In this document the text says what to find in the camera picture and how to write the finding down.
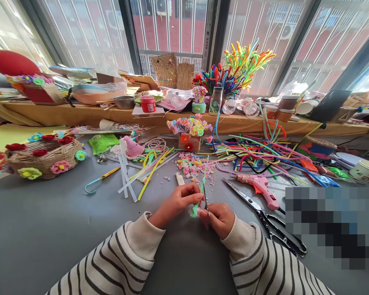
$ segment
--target table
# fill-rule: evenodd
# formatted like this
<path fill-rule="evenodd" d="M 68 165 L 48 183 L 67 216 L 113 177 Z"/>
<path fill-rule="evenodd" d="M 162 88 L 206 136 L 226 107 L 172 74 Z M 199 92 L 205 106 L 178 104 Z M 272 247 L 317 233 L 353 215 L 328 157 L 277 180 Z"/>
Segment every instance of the table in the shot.
<path fill-rule="evenodd" d="M 85 146 L 90 155 L 90 146 Z M 154 212 L 177 186 L 175 164 L 168 163 L 153 176 L 141 202 L 117 193 L 122 186 L 120 171 L 105 179 L 96 194 L 85 193 L 85 184 L 117 166 L 111 161 L 98 164 L 89 156 L 49 181 L 28 181 L 13 175 L 0 179 L 0 294 L 44 294 L 124 222 L 135 221 L 144 211 Z M 136 171 L 129 168 L 129 175 Z M 216 169 L 215 186 L 206 186 L 209 203 L 228 203 L 240 219 L 259 222 L 223 183 L 223 174 L 227 177 Z M 236 185 L 254 193 L 252 188 Z M 133 187 L 139 193 L 142 184 L 135 182 Z M 285 209 L 282 187 L 270 184 Z M 263 200 L 255 199 L 266 208 Z M 369 271 L 342 271 L 325 258 L 316 239 L 303 241 L 308 248 L 303 263 L 336 294 L 369 294 Z M 184 212 L 168 227 L 142 294 L 236 294 L 228 250 L 212 230 Z"/>
<path fill-rule="evenodd" d="M 167 120 L 176 120 L 179 117 L 189 117 L 194 115 L 190 112 L 180 114 L 168 112 L 165 117 L 153 117 L 134 119 L 132 117 L 132 109 L 120 110 L 116 108 L 104 111 L 100 107 L 90 107 L 77 104 L 72 108 L 69 104 L 59 106 L 36 105 L 32 102 L 27 103 L 7 103 L 5 107 L 11 111 L 24 115 L 43 126 L 80 126 L 90 125 L 99 127 L 101 119 L 112 120 L 122 124 L 138 123 L 143 126 L 156 126 L 156 134 L 170 133 L 166 122 Z M 203 120 L 215 125 L 217 117 L 209 114 L 203 114 Z M 290 136 L 305 136 L 307 133 L 316 128 L 319 123 L 301 118 L 299 122 L 279 122 Z M 249 120 L 244 116 L 221 115 L 219 120 L 219 134 L 233 133 L 251 133 L 253 135 L 262 135 L 262 119 L 255 117 Z M 358 136 L 369 131 L 369 126 L 349 125 L 328 123 L 326 129 L 316 130 L 312 136 Z"/>

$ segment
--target red jar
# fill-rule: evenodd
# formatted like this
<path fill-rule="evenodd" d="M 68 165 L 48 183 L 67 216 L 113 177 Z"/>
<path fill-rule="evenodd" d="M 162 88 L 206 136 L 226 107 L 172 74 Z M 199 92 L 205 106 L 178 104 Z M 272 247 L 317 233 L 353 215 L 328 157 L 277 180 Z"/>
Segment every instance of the red jar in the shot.
<path fill-rule="evenodd" d="M 153 113 L 156 111 L 155 98 L 153 96 L 141 96 L 141 107 L 145 113 Z"/>

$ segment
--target red balloon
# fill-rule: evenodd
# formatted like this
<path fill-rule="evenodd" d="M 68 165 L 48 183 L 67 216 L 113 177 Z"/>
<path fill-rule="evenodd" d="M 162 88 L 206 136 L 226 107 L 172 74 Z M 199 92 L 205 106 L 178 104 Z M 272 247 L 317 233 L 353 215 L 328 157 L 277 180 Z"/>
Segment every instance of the red balloon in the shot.
<path fill-rule="evenodd" d="M 38 66 L 26 56 L 10 50 L 0 50 L 0 73 L 9 76 L 34 75 Z"/>

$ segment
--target vase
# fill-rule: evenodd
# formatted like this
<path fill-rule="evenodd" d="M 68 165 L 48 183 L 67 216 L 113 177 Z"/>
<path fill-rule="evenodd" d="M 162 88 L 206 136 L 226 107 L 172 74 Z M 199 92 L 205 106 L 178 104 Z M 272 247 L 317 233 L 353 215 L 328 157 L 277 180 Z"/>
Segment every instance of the vase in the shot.
<path fill-rule="evenodd" d="M 178 148 L 185 149 L 186 152 L 199 152 L 201 149 L 201 136 L 193 136 L 184 132 L 180 133 Z"/>
<path fill-rule="evenodd" d="M 193 113 L 205 113 L 206 112 L 206 104 L 205 103 L 196 103 L 193 102 L 192 106 L 191 106 L 191 111 Z"/>

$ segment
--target hot glue gun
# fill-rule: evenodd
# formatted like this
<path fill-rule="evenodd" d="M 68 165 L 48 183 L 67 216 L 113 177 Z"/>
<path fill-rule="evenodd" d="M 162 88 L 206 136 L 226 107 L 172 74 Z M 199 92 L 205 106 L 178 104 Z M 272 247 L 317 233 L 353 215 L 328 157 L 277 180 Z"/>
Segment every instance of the hot glue gun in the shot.
<path fill-rule="evenodd" d="M 255 193 L 260 193 L 263 195 L 264 199 L 267 201 L 269 209 L 278 210 L 283 214 L 286 214 L 286 212 L 280 208 L 279 201 L 267 188 L 268 179 L 266 177 L 249 174 L 238 174 L 230 177 L 235 178 L 239 182 L 252 185 L 254 187 Z"/>

